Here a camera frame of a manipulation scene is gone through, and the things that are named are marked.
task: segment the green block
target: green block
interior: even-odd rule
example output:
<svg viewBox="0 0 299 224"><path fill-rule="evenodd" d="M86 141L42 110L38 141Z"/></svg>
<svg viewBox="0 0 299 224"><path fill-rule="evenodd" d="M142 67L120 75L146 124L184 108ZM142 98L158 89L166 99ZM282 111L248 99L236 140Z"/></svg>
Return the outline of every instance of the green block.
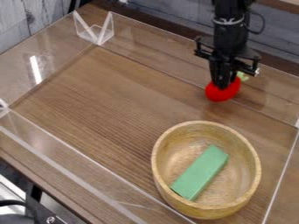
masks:
<svg viewBox="0 0 299 224"><path fill-rule="evenodd" d="M230 155L215 145L200 154L171 189L187 200L196 200L207 184L212 181L227 163Z"/></svg>

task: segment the wooden bowl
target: wooden bowl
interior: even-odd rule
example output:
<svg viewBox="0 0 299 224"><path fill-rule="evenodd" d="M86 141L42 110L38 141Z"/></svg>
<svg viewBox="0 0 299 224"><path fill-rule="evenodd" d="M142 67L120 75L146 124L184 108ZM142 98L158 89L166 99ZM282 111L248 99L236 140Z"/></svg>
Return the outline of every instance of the wooden bowl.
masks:
<svg viewBox="0 0 299 224"><path fill-rule="evenodd" d="M195 158L215 144L228 153L228 163L199 198L188 201L170 188ZM234 214L250 201L262 177L256 151L248 140L215 122L184 122L170 128L154 146L156 188L168 204L192 218L212 220Z"/></svg>

